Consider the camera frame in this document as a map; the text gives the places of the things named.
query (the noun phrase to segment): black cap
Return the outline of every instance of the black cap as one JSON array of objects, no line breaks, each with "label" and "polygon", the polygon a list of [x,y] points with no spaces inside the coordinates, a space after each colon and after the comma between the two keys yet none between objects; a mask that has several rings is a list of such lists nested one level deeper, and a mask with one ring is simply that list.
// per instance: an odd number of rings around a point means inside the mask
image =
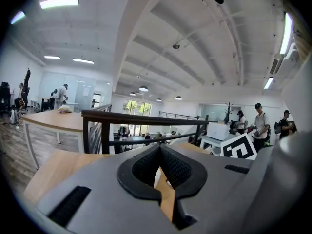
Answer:
[{"label": "black cap", "polygon": [[255,106],[254,106],[256,109],[262,107],[260,103],[257,103]]}]

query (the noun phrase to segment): black shirt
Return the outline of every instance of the black shirt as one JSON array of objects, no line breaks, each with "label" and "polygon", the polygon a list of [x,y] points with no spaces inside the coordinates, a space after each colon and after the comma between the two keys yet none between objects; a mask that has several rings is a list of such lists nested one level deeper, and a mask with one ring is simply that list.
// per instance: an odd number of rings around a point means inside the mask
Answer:
[{"label": "black shirt", "polygon": [[287,136],[288,133],[289,133],[289,130],[283,130],[283,127],[288,127],[289,126],[289,123],[287,120],[285,120],[284,118],[281,120],[281,136],[284,137],[284,136]]}]

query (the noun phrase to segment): person in white shirt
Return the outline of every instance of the person in white shirt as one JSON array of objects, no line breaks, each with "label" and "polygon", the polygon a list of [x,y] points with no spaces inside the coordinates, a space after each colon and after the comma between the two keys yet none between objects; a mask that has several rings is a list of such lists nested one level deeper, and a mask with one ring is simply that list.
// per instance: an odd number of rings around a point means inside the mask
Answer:
[{"label": "person in white shirt", "polygon": [[243,114],[243,111],[239,110],[237,115],[239,115],[237,123],[237,131],[242,135],[245,132],[245,122],[246,118]]},{"label": "person in white shirt", "polygon": [[254,134],[253,145],[258,153],[259,150],[264,146],[264,142],[268,135],[268,130],[270,128],[270,123],[267,114],[262,111],[261,104],[257,103],[254,107],[256,108],[258,115],[255,117],[254,121],[257,131]]},{"label": "person in white shirt", "polygon": [[59,96],[59,99],[55,99],[55,102],[54,102],[54,109],[58,109],[60,108],[61,105],[63,105],[63,102],[64,102],[64,98],[65,100],[68,100],[68,97],[67,97],[67,89],[68,89],[68,85],[67,84],[64,84],[61,88],[60,88],[60,96]]}]

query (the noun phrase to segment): fluorescent light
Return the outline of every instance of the fluorescent light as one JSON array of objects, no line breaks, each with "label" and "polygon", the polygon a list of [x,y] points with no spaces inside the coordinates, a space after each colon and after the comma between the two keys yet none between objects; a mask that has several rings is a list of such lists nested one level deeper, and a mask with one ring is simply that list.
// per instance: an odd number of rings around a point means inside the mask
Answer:
[{"label": "fluorescent light", "polygon": [[147,92],[148,88],[146,86],[142,86],[139,88],[139,90],[143,91],[143,92]]},{"label": "fluorescent light", "polygon": [[273,80],[274,80],[274,78],[273,78],[273,77],[270,77],[269,80],[268,80],[268,82],[267,82],[267,84],[265,85],[264,89],[268,89]]},{"label": "fluorescent light", "polygon": [[285,15],[284,37],[283,37],[283,42],[282,42],[281,51],[280,51],[280,54],[282,54],[282,55],[284,55],[286,53],[286,50],[287,50],[287,47],[288,47],[288,43],[289,43],[289,40],[291,38],[292,23],[293,23],[292,19],[290,18],[288,13],[286,13],[286,15]]},{"label": "fluorescent light", "polygon": [[80,61],[80,62],[85,62],[85,63],[89,63],[89,64],[94,64],[93,61],[91,60],[82,60],[82,59],[76,59],[76,58],[73,58],[74,61]]},{"label": "fluorescent light", "polygon": [[60,59],[60,57],[54,57],[54,56],[45,56],[44,58],[47,58],[47,59]]},{"label": "fluorescent light", "polygon": [[40,3],[42,9],[58,7],[58,6],[70,6],[78,5],[79,0],[48,0]]},{"label": "fluorescent light", "polygon": [[20,20],[20,19],[23,18],[24,16],[25,16],[24,12],[18,11],[18,12],[16,13],[16,15],[12,18],[11,24],[17,22],[18,20]]}]

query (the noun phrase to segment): metal railing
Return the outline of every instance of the metal railing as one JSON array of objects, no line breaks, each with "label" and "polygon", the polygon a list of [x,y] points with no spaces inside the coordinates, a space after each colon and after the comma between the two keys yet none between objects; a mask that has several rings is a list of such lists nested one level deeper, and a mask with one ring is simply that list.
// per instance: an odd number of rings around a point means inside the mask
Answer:
[{"label": "metal railing", "polygon": [[187,115],[178,115],[166,112],[159,112],[159,117],[161,118],[169,118],[169,119],[187,119],[187,120],[198,120],[199,117],[187,116]]},{"label": "metal railing", "polygon": [[[90,109],[92,112],[110,112],[112,105],[104,105]],[[102,123],[100,122],[88,122],[85,125],[83,121],[83,145],[85,150],[89,150],[88,153],[99,154],[101,150],[101,131]]]},{"label": "metal railing", "polygon": [[[201,133],[205,132],[207,125],[210,121],[207,120],[187,120],[187,119],[170,119],[162,117],[150,117],[150,116],[135,116],[128,114],[110,113],[95,110],[82,110],[81,115],[83,116],[83,141],[84,141],[84,152],[88,154],[98,154],[100,151],[100,146],[102,147],[103,154],[109,154],[110,146],[121,146],[121,145],[137,145],[137,144],[147,144],[153,142],[165,142],[167,140],[183,138],[189,136],[194,137],[194,143],[197,142],[198,137]],[[100,135],[93,145],[89,144],[89,123],[97,122],[96,128],[93,131],[97,131],[97,135]],[[130,125],[153,125],[153,126],[192,126],[197,125],[196,132],[171,136],[165,138],[155,138],[155,139],[143,139],[143,140],[131,140],[131,141],[109,141],[110,124],[130,124]]]}]

